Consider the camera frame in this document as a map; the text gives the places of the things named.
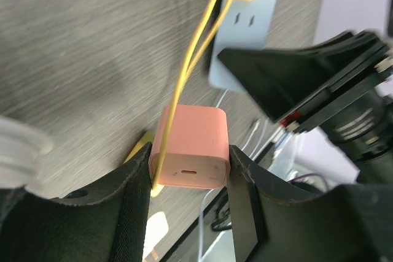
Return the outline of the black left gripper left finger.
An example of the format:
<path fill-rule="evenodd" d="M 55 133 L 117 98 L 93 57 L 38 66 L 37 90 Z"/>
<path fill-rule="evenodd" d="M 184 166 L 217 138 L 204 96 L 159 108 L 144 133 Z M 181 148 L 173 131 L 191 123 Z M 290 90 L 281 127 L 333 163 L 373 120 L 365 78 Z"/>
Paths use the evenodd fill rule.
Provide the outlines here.
<path fill-rule="evenodd" d="M 1 260 L 141 261 L 151 148 L 64 198 L 1 190 Z"/>

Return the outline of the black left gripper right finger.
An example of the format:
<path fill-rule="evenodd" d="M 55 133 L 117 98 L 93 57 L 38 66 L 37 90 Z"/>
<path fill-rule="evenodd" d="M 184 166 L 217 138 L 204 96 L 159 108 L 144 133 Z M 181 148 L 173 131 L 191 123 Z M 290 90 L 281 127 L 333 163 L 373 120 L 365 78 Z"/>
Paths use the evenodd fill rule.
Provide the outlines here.
<path fill-rule="evenodd" d="M 339 185 L 315 195 L 229 148 L 236 261 L 391 261 L 392 187 Z"/>

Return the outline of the pink plug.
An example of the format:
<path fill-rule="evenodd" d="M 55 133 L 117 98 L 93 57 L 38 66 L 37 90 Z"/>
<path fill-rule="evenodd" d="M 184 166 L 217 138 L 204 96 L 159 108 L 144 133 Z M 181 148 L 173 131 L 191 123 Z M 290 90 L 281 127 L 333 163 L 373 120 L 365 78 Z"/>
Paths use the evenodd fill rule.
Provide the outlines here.
<path fill-rule="evenodd" d="M 216 107 L 177 105 L 155 189 L 218 189 L 226 185 L 229 173 L 226 113 Z"/>

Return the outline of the blue power strip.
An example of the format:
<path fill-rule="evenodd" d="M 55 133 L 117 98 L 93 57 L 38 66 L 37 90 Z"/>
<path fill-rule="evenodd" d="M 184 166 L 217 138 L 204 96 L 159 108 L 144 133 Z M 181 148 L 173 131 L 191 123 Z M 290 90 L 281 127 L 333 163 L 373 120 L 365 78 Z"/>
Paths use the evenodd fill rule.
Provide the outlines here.
<path fill-rule="evenodd" d="M 243 92 L 217 55 L 226 47 L 260 50 L 264 48 L 277 0 L 234 0 L 212 45 L 209 84 L 218 89 Z"/>

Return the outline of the white wall adapter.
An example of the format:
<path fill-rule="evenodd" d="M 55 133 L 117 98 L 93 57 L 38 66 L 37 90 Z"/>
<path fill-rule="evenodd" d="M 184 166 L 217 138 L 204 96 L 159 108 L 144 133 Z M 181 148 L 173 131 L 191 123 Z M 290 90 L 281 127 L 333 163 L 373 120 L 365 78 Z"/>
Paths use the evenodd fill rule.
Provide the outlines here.
<path fill-rule="evenodd" d="M 155 260 L 158 259 L 155 246 L 168 234 L 168 231 L 169 225 L 164 212 L 157 212 L 148 219 L 142 254 L 143 261 L 146 261 L 149 255 L 152 255 Z"/>

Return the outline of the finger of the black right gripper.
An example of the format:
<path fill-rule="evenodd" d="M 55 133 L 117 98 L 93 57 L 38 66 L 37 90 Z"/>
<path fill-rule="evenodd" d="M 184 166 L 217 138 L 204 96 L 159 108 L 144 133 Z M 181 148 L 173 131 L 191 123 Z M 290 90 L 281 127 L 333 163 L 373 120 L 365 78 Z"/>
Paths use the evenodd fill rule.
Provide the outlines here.
<path fill-rule="evenodd" d="M 225 48 L 218 59 L 270 120 L 304 120 L 372 75 L 388 51 L 374 32 L 344 31 L 306 48 Z"/>

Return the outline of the yellow usb charger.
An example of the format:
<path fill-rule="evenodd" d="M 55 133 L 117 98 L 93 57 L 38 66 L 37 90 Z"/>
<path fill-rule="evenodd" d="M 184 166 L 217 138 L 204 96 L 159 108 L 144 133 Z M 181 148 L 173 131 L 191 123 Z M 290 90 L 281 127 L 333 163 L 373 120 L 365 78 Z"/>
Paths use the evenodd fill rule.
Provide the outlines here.
<path fill-rule="evenodd" d="M 153 143 L 154 142 L 154 137 L 155 134 L 151 131 L 146 131 L 141 138 L 137 141 L 137 143 L 135 144 L 135 146 L 131 149 L 131 152 L 129 153 L 129 155 L 125 158 L 124 163 L 126 163 L 127 161 L 129 161 L 132 157 L 135 156 L 135 154 L 137 154 L 139 152 L 140 149 L 143 148 L 143 146 L 145 146 L 148 142 Z"/>

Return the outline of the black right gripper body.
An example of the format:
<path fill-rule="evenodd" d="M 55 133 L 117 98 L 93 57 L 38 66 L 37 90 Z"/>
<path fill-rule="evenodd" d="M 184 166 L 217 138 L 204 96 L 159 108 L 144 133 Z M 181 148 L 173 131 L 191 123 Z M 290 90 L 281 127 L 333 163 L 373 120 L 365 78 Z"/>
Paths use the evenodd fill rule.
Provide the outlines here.
<path fill-rule="evenodd" d="M 320 128 L 359 169 L 360 183 L 392 183 L 392 103 L 376 87 L 392 74 L 387 58 L 337 98 L 319 106 L 304 120 L 289 116 L 279 121 L 295 133 Z"/>

